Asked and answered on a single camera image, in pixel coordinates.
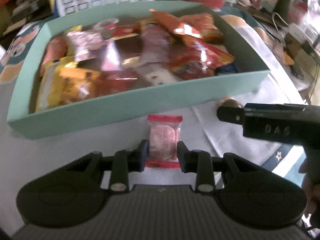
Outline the person's right hand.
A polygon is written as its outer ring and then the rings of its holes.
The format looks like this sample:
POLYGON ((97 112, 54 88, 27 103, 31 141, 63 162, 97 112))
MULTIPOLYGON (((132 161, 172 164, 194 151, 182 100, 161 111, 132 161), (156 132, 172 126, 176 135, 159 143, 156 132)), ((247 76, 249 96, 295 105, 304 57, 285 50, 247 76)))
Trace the person's right hand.
POLYGON ((319 229, 319 162, 306 157, 298 172, 304 174, 302 189, 307 200, 304 214, 311 215, 311 226, 319 229))

